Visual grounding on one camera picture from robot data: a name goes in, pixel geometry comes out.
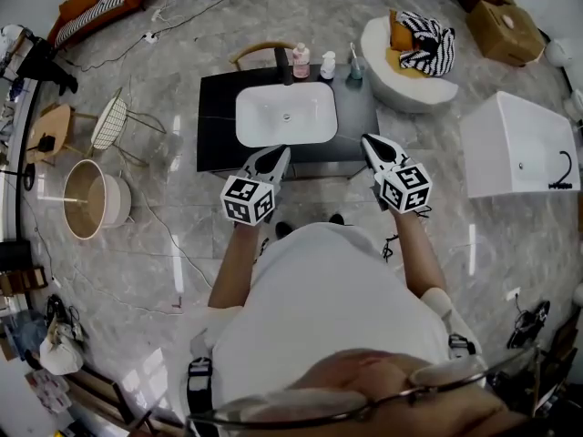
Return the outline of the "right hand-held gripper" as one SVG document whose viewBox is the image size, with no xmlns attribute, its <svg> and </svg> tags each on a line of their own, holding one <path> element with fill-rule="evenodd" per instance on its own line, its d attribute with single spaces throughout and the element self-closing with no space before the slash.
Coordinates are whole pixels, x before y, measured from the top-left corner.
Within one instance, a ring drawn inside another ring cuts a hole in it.
<svg viewBox="0 0 583 437">
<path fill-rule="evenodd" d="M 400 145 L 380 135 L 362 135 L 361 146 L 382 210 L 408 213 L 427 206 L 432 179 L 421 163 L 413 162 Z"/>
</svg>

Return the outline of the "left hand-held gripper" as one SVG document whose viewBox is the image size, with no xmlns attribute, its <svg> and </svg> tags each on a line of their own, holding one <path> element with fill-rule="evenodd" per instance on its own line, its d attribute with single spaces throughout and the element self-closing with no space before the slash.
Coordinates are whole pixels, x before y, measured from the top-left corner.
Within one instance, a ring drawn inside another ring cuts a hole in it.
<svg viewBox="0 0 583 437">
<path fill-rule="evenodd" d="M 265 220 L 276 207 L 290 160 L 289 146 L 265 147 L 252 154 L 236 174 L 227 178 L 221 191 L 227 220 L 247 226 Z"/>
</svg>

